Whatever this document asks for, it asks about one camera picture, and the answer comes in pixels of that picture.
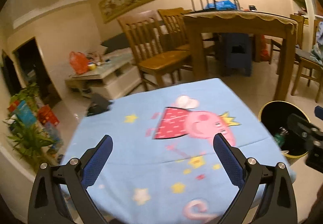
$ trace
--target cartoon pig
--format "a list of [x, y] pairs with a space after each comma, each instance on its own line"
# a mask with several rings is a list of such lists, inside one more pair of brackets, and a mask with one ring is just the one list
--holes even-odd
[[226, 112], [216, 115], [207, 111], [189, 111], [183, 108], [166, 107], [157, 127], [154, 139], [177, 138], [189, 135], [207, 139], [213, 145], [214, 135], [222, 133], [230, 145], [235, 146], [235, 138], [229, 126], [240, 125]]

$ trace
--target black trash can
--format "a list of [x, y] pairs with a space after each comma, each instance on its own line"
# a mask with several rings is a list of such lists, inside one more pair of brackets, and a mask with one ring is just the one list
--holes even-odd
[[[270, 134], [274, 136], [280, 131], [281, 127], [288, 130], [287, 118], [290, 114], [296, 114], [310, 122], [307, 115], [300, 108], [285, 101], [272, 101], [265, 104], [259, 112], [258, 119]], [[288, 130], [288, 134], [285, 136], [285, 142], [280, 149], [289, 151], [283, 155], [290, 164], [295, 163], [299, 158], [307, 154], [304, 142], [291, 130]]]

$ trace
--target silver bolt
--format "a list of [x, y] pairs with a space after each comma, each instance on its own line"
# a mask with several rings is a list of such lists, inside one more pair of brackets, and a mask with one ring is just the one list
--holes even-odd
[[285, 166], [285, 164], [284, 163], [282, 163], [282, 162], [280, 162], [280, 163], [278, 163], [278, 166], [281, 168], [281, 169], [284, 169], [286, 166]]
[[250, 165], [254, 165], [254, 164], [256, 164], [256, 163], [257, 163], [257, 161], [256, 161], [254, 158], [250, 157], [250, 158], [248, 158], [248, 163], [249, 163]]
[[314, 140], [313, 141], [313, 144], [316, 145], [316, 146], [320, 146], [321, 145], [321, 143], [319, 141], [317, 141], [317, 140]]
[[42, 163], [41, 165], [40, 165], [40, 168], [41, 169], [45, 169], [47, 167], [47, 163]]
[[72, 159], [69, 161], [69, 163], [70, 163], [71, 165], [76, 165], [78, 162], [79, 162], [79, 160], [78, 160], [77, 158], [72, 158]]

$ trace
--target small table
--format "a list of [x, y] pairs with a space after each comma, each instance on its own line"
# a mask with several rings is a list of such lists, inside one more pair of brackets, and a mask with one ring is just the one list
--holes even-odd
[[103, 215], [122, 223], [206, 223], [223, 215], [238, 191], [214, 152], [218, 132], [261, 164], [284, 162], [295, 180], [273, 137], [220, 79], [115, 100], [110, 111], [82, 119], [62, 164], [110, 135], [112, 153], [87, 188]]
[[297, 22], [280, 15], [250, 11], [212, 11], [184, 15], [196, 80], [208, 78], [201, 33], [248, 33], [283, 38], [281, 70], [274, 100], [285, 100], [295, 58]]
[[111, 57], [110, 62], [92, 71], [71, 76], [66, 80], [66, 84], [71, 88], [77, 88], [85, 97], [90, 97], [89, 94], [83, 92], [85, 84], [88, 84], [92, 92], [99, 93], [108, 99], [122, 97], [141, 83], [138, 69], [132, 66], [132, 61], [132, 54]]

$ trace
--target floor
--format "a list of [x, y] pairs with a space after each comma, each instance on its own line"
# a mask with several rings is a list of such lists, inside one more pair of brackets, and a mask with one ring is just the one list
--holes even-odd
[[[245, 77], [243, 73], [234, 71], [231, 76], [223, 78], [219, 75], [218, 65], [214, 58], [208, 57], [209, 74], [211, 78], [221, 78], [222, 81], [250, 108], [250, 110], [258, 116], [261, 107], [273, 99], [278, 79], [278, 75], [276, 75], [277, 59], [278, 53], [274, 55], [273, 63], [271, 65], [269, 65], [268, 62], [253, 63], [251, 77]], [[296, 71], [297, 66], [295, 65], [292, 81], [294, 81]], [[191, 72], [182, 70], [181, 73], [183, 79], [181, 82], [177, 83], [193, 81], [193, 74]], [[166, 86], [171, 85], [169, 76], [165, 76], [164, 80]], [[286, 101], [301, 108], [313, 124], [323, 129], [323, 121], [314, 116], [314, 108], [317, 105], [323, 106], [323, 95], [321, 94], [319, 103], [315, 103], [314, 99], [318, 90], [318, 85], [313, 81], [309, 87], [307, 87], [306, 84], [307, 80], [301, 78], [295, 96], [288, 94]], [[142, 91], [143, 88], [140, 86], [132, 93], [139, 93]], [[89, 104], [89, 99], [81, 97], [77, 93], [71, 93], [64, 101], [61, 101], [54, 107], [54, 113], [60, 120], [58, 128], [65, 143], [60, 150], [62, 154], [66, 150], [78, 123], [86, 114], [86, 109]], [[297, 202], [299, 222], [307, 217], [311, 206], [316, 200], [316, 193], [323, 183], [323, 174], [306, 166], [305, 159], [306, 157], [303, 157], [292, 165], [292, 169], [297, 174], [297, 179], [293, 184], [293, 187]], [[249, 223], [252, 220], [255, 210], [256, 209], [250, 210], [244, 223]]]

